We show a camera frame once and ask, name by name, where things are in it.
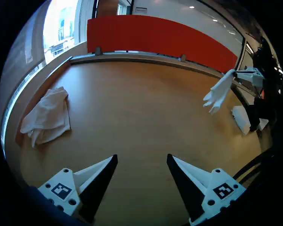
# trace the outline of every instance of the wooden floor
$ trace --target wooden floor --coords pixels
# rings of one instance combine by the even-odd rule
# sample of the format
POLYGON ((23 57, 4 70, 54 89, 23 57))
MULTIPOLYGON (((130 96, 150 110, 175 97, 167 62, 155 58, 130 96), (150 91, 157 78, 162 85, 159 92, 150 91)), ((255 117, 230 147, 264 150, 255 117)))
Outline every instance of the wooden floor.
POLYGON ((261 153, 242 136, 230 91, 211 116, 203 97, 218 80, 144 63, 75 65, 55 83, 69 93, 71 131, 36 148, 25 138, 21 170, 40 186, 64 167, 81 170, 113 154, 118 166, 95 216, 97 225, 183 225, 188 214, 166 164, 171 153, 204 170, 234 175, 261 153))

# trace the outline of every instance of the white towel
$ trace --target white towel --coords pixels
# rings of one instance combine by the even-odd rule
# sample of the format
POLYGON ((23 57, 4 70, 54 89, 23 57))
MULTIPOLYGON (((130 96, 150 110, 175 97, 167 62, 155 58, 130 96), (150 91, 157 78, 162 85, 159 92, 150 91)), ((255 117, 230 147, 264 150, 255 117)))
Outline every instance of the white towel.
MULTIPOLYGON (((235 121, 239 128, 241 129, 242 133, 244 135, 247 135, 250 131, 251 123, 249 122, 248 115, 246 113, 246 110, 243 106, 234 106, 232 109, 232 115, 235 118, 235 121)), ((259 119, 259 129, 262 131, 264 127, 267 125, 268 120, 267 119, 259 119)))
POLYGON ((219 111, 222 103, 224 102, 226 95, 231 88, 233 81, 234 69, 229 70, 217 83, 211 88, 211 91, 203 98, 204 101, 207 101, 203 106, 209 106, 213 104, 213 107, 209 111, 211 114, 219 111))
POLYGON ((51 141, 70 130, 69 115, 63 87, 49 89, 31 112, 25 116, 21 133, 31 137, 32 147, 51 141))

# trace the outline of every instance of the orange partition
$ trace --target orange partition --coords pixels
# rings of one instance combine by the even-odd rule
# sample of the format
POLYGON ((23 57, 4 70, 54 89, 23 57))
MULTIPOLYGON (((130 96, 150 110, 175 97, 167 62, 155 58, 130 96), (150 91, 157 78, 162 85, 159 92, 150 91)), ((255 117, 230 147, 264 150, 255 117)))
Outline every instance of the orange partition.
POLYGON ((186 59, 227 72, 237 56, 228 48, 186 25, 157 17, 118 15, 88 20, 88 52, 136 50, 186 59))

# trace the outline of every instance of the window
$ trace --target window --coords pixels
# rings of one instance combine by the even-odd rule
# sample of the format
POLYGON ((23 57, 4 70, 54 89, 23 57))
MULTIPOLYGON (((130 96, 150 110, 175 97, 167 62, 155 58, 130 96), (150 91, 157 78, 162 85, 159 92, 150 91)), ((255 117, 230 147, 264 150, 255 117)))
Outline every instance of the window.
POLYGON ((126 15, 126 14, 127 14, 127 7, 119 2, 117 7, 117 15, 126 15))
POLYGON ((75 46, 74 19, 78 0, 52 0, 45 17, 43 46, 48 64, 65 50, 75 46))

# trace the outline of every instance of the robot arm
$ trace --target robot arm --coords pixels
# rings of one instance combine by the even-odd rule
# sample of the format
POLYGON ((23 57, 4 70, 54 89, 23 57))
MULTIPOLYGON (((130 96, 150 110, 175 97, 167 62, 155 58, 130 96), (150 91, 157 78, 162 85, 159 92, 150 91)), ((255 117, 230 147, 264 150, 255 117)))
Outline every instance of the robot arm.
POLYGON ((246 70, 235 71, 234 76, 251 82, 253 86, 263 86, 264 77, 261 72, 255 67, 247 67, 246 70))

